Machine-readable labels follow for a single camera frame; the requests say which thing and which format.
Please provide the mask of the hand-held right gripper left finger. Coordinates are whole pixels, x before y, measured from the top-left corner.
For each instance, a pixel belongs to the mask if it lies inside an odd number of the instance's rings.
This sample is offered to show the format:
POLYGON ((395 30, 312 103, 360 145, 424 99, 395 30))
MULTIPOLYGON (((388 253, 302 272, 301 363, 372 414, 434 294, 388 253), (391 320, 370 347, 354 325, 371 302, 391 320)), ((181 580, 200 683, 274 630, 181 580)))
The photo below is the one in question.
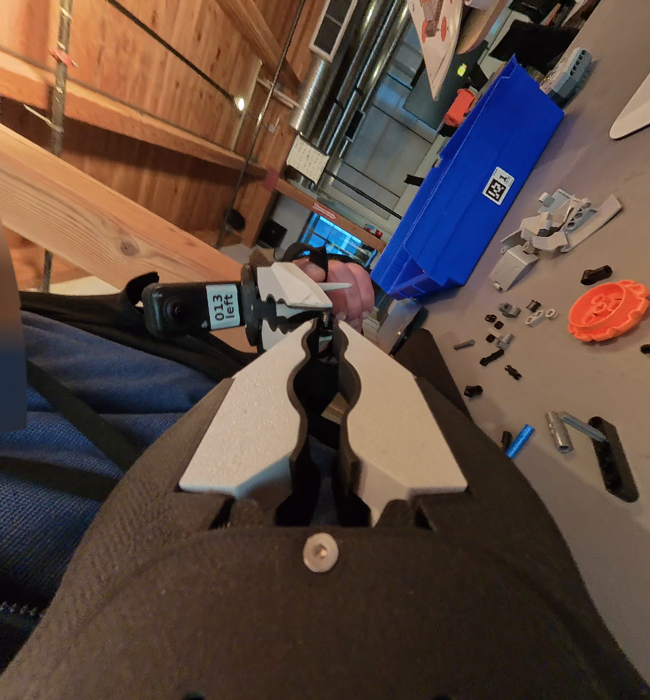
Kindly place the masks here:
POLYGON ((180 478, 182 492, 251 498, 267 510, 292 494, 306 420, 294 380, 313 332, 314 320, 302 323, 228 382, 180 478))

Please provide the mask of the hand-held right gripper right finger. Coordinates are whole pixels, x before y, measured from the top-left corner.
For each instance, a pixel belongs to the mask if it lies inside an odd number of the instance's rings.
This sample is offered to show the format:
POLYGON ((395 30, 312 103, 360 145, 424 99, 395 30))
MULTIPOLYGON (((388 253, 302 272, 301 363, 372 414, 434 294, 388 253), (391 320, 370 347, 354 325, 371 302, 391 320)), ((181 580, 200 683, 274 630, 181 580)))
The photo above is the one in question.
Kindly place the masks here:
POLYGON ((336 323, 339 392, 346 401, 340 480, 375 525, 394 501, 460 494, 468 482, 416 377, 347 323, 336 323))

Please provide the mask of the cluster of grey panel pieces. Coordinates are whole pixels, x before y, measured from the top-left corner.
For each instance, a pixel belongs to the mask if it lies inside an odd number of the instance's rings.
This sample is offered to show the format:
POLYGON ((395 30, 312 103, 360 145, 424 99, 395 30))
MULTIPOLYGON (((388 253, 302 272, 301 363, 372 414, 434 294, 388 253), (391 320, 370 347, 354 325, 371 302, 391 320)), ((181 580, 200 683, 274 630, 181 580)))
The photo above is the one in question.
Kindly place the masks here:
POLYGON ((504 293, 541 258, 571 252, 598 232, 623 209, 614 195, 595 206, 587 198, 557 189, 540 197, 535 216, 501 241, 501 257, 489 275, 492 287, 504 293))

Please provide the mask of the scattered small connector pins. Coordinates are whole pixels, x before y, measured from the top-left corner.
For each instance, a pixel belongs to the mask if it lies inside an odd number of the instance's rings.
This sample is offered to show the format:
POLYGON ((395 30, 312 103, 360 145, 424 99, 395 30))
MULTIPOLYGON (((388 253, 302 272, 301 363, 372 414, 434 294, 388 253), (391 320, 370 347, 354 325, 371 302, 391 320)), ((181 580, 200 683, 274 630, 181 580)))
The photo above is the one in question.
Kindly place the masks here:
MULTIPOLYGON (((508 302, 500 303, 498 305, 499 314, 506 318, 517 318, 520 315, 520 310, 521 309, 519 307, 516 307, 508 302)), ((542 319, 554 320, 557 318, 556 310, 542 310, 540 308, 539 302, 536 302, 535 300, 530 303, 528 310, 530 310, 530 315, 525 319, 525 325, 529 327, 534 327, 542 319)), ((506 353, 507 345, 511 342, 513 338, 512 335, 493 335, 490 332, 489 335, 491 339, 493 339, 496 342, 497 349, 493 353, 489 354, 486 358, 481 359, 481 366, 487 366, 492 362, 502 359, 504 353, 506 353)), ((642 346, 641 351, 644 354, 650 354, 650 345, 642 346)), ((469 385, 464 387, 463 395, 467 398, 473 399, 478 396, 481 396, 482 392, 483 389, 480 385, 469 385)), ((554 440, 555 446, 557 450, 563 454, 573 450, 571 439, 569 438, 568 433, 566 432, 567 425, 583 433, 583 435, 586 435, 592 441, 604 441, 606 439, 601 432, 592 428, 592 426, 589 425, 587 422, 581 421, 580 419, 569 415, 565 412, 549 412, 547 414, 546 420, 549 426, 549 432, 552 435, 552 439, 554 440)))

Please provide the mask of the person's blue sweater torso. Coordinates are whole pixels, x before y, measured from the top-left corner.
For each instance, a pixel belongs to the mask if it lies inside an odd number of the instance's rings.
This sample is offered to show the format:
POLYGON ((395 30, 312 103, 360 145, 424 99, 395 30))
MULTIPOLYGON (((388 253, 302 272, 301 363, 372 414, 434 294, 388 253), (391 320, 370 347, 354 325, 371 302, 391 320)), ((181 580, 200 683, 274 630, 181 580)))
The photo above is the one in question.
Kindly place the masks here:
POLYGON ((0 434, 0 654, 26 641, 140 454, 250 362, 216 335, 160 340, 140 294, 21 292, 26 426, 0 434))

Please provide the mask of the person's left hand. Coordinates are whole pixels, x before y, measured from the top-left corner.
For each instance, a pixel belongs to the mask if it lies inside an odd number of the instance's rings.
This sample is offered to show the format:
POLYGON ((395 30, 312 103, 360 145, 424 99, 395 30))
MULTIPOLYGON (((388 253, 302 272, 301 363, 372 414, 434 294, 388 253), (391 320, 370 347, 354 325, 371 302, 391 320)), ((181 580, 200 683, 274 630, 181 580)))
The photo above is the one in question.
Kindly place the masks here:
POLYGON ((309 258, 298 260, 296 264, 318 284, 349 284, 348 288, 326 294, 332 302, 335 318, 362 334, 364 320, 370 316, 375 305, 375 290, 368 272, 356 263, 339 260, 329 261, 327 273, 309 258))

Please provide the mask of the small blue pin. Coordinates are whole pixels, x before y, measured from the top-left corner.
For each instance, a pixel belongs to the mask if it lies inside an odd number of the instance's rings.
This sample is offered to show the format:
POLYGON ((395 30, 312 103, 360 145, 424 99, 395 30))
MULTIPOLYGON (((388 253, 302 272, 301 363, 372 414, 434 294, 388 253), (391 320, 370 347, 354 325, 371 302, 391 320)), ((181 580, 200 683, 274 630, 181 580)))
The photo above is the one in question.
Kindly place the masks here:
POLYGON ((522 451, 527 442, 531 439, 535 433, 535 428, 532 425, 525 425, 519 433, 515 436, 514 440, 510 443, 505 451, 505 454, 510 458, 514 459, 519 452, 522 451))

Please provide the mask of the blue storage bin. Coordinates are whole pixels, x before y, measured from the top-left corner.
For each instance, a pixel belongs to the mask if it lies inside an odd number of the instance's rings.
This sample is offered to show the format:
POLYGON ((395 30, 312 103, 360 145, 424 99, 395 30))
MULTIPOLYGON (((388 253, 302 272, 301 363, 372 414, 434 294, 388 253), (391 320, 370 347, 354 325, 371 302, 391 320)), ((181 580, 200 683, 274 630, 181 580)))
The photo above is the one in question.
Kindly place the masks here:
POLYGON ((372 271, 394 299, 465 285, 564 111, 516 57, 446 143, 372 271))

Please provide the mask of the small orange gear wheel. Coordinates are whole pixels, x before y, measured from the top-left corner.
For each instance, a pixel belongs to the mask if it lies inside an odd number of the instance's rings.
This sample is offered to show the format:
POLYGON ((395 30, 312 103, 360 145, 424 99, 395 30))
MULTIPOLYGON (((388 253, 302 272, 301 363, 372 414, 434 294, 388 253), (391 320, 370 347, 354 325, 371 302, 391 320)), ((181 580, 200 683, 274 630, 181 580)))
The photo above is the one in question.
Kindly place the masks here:
POLYGON ((623 336, 643 320, 650 290, 632 280, 598 285, 581 295, 568 312, 568 332, 584 343, 623 336))

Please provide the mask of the black perforated beam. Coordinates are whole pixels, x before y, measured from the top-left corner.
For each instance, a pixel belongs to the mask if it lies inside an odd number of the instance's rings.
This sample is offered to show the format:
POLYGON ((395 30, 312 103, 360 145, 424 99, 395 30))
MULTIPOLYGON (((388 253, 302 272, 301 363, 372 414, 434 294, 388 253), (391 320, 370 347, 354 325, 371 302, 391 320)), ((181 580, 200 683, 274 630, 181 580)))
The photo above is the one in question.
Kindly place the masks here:
POLYGON ((606 491, 622 502, 635 503, 639 491, 617 428, 601 416, 592 416, 588 424, 606 438, 592 441, 606 491))

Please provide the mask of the small grey device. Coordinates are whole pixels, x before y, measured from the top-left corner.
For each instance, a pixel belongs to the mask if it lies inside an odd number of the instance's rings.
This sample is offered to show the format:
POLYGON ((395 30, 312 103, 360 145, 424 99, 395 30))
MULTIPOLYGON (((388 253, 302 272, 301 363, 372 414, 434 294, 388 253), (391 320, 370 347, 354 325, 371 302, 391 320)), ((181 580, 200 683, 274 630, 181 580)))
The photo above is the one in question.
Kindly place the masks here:
POLYGON ((592 71, 593 57, 577 47, 566 52, 540 83, 541 91, 558 106, 565 106, 582 89, 592 71))

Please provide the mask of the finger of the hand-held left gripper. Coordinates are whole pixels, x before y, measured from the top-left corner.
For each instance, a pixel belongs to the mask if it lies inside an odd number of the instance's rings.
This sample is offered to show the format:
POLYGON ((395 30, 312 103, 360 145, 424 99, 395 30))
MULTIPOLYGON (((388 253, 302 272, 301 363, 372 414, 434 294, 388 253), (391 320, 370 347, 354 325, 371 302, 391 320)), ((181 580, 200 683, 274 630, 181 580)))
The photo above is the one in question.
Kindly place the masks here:
POLYGON ((309 322, 309 316, 277 316, 275 322, 270 325, 269 319, 261 320, 261 350, 268 351, 289 333, 295 331, 303 323, 309 322))
POLYGON ((273 301, 295 310, 331 310, 332 301, 319 283, 295 263, 258 267, 258 292, 263 302, 273 301))

